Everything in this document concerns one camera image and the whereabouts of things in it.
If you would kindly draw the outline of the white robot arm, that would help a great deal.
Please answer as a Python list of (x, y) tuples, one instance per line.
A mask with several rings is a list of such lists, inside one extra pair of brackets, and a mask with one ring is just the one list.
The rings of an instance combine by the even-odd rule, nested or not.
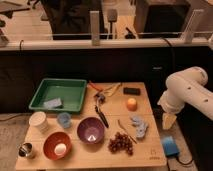
[(186, 103), (213, 121), (213, 92), (205, 88), (207, 82), (207, 72), (201, 67), (190, 67), (167, 77), (165, 82), (167, 90), (157, 102), (163, 109), (162, 127), (164, 130), (173, 126), (177, 114), (181, 112)]

